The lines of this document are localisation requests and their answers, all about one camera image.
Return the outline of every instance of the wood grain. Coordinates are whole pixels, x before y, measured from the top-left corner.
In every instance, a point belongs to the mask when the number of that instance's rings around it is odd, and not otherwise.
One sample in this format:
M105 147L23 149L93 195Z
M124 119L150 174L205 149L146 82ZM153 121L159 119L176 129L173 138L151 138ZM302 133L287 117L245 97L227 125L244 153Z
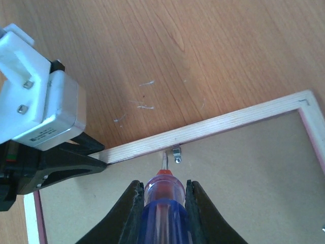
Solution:
M324 12L322 0L0 0L0 25L66 65L87 89L86 132L114 147L308 88L324 108Z
M0 243L28 244L23 197L8 212L0 212Z

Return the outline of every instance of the screw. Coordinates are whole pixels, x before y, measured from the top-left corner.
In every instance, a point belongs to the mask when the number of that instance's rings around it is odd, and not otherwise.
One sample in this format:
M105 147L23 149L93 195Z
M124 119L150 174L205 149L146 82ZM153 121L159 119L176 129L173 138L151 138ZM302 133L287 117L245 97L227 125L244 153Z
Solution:
M176 164L179 164L180 162L182 162L182 159L181 158L175 158L175 163Z
M30 89L34 85L34 82L28 80L22 85L23 88Z
M17 108L17 112L20 114L26 114L26 112L28 111L28 107L26 105L21 104L18 108Z

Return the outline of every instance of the brown backing board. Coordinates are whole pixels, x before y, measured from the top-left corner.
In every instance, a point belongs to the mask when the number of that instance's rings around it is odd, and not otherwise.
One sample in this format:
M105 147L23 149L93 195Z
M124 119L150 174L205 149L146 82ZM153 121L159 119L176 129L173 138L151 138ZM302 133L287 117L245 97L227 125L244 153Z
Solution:
M182 145L182 157L173 174L198 180L249 243L324 242L325 177L297 112ZM160 166L156 152L42 189L48 243L75 243Z

